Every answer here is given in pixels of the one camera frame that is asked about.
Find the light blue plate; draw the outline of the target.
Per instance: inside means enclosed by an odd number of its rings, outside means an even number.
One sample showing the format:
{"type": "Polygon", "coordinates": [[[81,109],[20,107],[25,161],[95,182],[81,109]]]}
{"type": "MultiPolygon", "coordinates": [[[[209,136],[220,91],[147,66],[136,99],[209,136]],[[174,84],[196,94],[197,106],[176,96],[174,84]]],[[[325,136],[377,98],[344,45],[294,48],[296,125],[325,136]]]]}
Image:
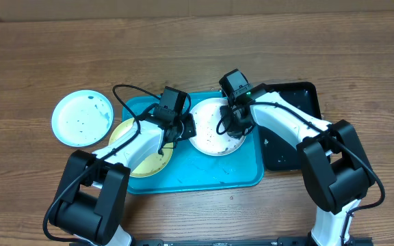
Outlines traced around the light blue plate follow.
{"type": "Polygon", "coordinates": [[[60,142],[80,148],[102,140],[113,121],[114,109],[106,96],[94,90],[79,90],[56,105],[51,128],[60,142]]]}

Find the yellow plate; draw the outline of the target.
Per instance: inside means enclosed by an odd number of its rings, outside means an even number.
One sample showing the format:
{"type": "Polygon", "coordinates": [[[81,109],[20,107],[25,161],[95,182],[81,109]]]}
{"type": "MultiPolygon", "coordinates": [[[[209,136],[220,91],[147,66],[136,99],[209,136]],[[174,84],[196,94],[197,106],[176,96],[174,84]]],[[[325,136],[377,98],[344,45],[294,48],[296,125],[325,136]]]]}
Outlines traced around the yellow plate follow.
{"type": "MultiPolygon", "coordinates": [[[[124,135],[133,126],[133,118],[120,123],[112,132],[109,138],[109,145],[114,143],[124,135]]],[[[135,168],[130,177],[145,178],[160,172],[170,161],[173,153],[173,143],[167,143],[162,149],[162,154],[153,153],[146,157],[137,168],[135,168]]]]}

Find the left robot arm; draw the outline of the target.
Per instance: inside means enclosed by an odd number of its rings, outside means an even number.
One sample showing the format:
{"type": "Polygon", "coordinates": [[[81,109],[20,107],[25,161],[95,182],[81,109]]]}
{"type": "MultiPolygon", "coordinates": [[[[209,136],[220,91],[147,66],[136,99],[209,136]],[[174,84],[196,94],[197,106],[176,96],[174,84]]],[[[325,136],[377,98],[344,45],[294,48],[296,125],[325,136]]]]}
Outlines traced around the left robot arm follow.
{"type": "Polygon", "coordinates": [[[83,245],[130,245],[120,226],[131,172],[167,143],[196,136],[192,114],[173,122],[153,115],[135,120],[113,144],[93,153],[77,150],[68,158],[53,203],[42,229],[52,241],[52,225],[69,233],[69,243],[83,245]]]}

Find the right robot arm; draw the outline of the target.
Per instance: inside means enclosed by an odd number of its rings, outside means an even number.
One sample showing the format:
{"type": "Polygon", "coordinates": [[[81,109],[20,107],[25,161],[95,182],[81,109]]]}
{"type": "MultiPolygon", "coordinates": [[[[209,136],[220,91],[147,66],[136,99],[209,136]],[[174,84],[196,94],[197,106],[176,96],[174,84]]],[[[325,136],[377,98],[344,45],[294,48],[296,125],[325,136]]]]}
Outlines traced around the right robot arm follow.
{"type": "Polygon", "coordinates": [[[296,149],[304,185],[317,205],[308,242],[349,245],[354,212],[378,182],[354,127],[345,120],[331,124],[315,118],[264,85],[224,85],[222,91],[228,104],[220,109],[218,126],[225,133],[240,138],[261,126],[296,149]]]}

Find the white plate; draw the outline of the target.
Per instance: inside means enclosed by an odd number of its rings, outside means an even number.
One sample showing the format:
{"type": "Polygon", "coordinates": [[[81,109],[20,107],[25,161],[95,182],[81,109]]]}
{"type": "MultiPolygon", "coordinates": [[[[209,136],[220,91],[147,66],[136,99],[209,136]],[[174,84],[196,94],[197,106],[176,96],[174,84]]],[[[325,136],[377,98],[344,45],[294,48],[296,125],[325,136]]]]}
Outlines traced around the white plate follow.
{"type": "Polygon", "coordinates": [[[190,138],[191,144],[203,154],[224,156],[238,149],[245,137],[235,139],[227,133],[219,135],[216,126],[221,120],[221,106],[227,106],[225,98],[208,98],[199,102],[191,110],[195,122],[196,136],[190,138]]]}

